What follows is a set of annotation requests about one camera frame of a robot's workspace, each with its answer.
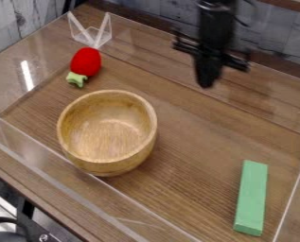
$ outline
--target wooden table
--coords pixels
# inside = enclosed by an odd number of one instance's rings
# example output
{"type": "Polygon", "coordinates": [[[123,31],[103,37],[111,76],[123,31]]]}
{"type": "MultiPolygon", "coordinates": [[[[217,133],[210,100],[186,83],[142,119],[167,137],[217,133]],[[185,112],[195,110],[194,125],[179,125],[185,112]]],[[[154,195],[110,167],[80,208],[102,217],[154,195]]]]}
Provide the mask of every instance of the wooden table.
{"type": "MultiPolygon", "coordinates": [[[[103,17],[87,5],[75,15],[86,26],[103,17]]],[[[103,69],[83,89],[64,81],[82,47],[66,16],[0,54],[0,178],[86,241],[298,241],[300,214],[285,210],[300,173],[300,79],[252,64],[201,90],[170,34],[115,15],[111,24],[103,69]],[[99,180],[62,157],[56,122],[103,89],[150,102],[158,141],[135,170],[99,180]],[[262,237],[232,230],[244,159],[269,165],[262,237]]]]}

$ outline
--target bowl rim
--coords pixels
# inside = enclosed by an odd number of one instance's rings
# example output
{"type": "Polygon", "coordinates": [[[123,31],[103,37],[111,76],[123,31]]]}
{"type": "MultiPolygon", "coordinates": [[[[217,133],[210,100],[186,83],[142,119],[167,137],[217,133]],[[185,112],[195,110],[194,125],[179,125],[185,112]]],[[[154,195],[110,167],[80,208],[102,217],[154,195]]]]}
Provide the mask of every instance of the bowl rim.
{"type": "Polygon", "coordinates": [[[91,164],[112,164],[112,163],[119,163],[122,161],[125,161],[127,158],[133,157],[134,155],[137,155],[143,149],[145,147],[150,144],[151,140],[155,137],[155,133],[157,133],[157,115],[155,115],[155,111],[154,108],[151,106],[151,104],[147,102],[147,100],[141,97],[139,95],[137,95],[135,93],[131,93],[129,91],[123,91],[123,90],[100,90],[100,91],[95,91],[90,94],[86,94],[83,96],[80,96],[78,99],[75,99],[63,109],[59,119],[58,119],[58,124],[56,124],[56,130],[58,130],[58,140],[59,140],[59,144],[60,147],[64,149],[64,151],[74,156],[76,159],[82,160],[86,163],[91,163],[91,164]],[[80,156],[79,154],[76,154],[76,152],[74,152],[72,150],[68,150],[67,145],[63,141],[63,137],[60,135],[60,127],[62,127],[62,122],[63,122],[63,118],[67,114],[67,112],[71,110],[71,108],[75,106],[75,104],[78,104],[83,99],[88,98],[92,95],[99,95],[99,94],[104,94],[104,93],[111,93],[111,94],[123,94],[123,95],[129,95],[133,96],[143,105],[146,111],[147,111],[147,116],[150,119],[150,133],[147,138],[145,139],[145,141],[139,144],[139,146],[137,146],[137,148],[130,151],[126,155],[116,157],[116,158],[102,158],[102,159],[91,159],[86,156],[80,156]]]}

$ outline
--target wooden bowl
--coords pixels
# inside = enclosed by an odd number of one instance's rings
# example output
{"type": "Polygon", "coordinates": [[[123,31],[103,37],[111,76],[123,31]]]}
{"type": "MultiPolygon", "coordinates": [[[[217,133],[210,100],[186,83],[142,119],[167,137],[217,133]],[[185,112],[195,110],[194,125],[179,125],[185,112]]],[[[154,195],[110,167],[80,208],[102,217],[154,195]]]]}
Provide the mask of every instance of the wooden bowl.
{"type": "Polygon", "coordinates": [[[150,155],[157,133],[153,106],[125,91],[99,91],[76,99],[58,120],[66,157],[100,177],[131,170],[150,155]]]}

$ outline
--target green block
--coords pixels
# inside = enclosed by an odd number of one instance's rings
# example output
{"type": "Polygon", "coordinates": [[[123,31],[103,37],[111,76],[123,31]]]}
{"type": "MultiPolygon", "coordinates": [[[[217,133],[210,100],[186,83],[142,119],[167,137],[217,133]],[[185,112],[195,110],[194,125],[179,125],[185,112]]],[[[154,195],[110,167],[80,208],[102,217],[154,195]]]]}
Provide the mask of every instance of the green block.
{"type": "Polygon", "coordinates": [[[75,74],[74,72],[70,72],[67,77],[66,77],[66,80],[67,80],[68,83],[76,84],[78,87],[82,88],[83,82],[87,80],[87,76],[75,74]]]}
{"type": "Polygon", "coordinates": [[[265,223],[266,164],[242,163],[234,231],[261,236],[265,223]]]}

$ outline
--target red strawberry toy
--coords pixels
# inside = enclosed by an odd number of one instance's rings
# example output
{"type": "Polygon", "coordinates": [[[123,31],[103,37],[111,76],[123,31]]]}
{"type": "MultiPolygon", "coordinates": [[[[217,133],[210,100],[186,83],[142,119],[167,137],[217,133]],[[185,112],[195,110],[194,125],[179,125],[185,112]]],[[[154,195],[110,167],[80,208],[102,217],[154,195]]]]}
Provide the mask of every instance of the red strawberry toy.
{"type": "Polygon", "coordinates": [[[80,88],[83,81],[92,77],[100,70],[102,57],[96,49],[82,48],[71,60],[71,72],[67,75],[67,82],[76,84],[80,88]]]}

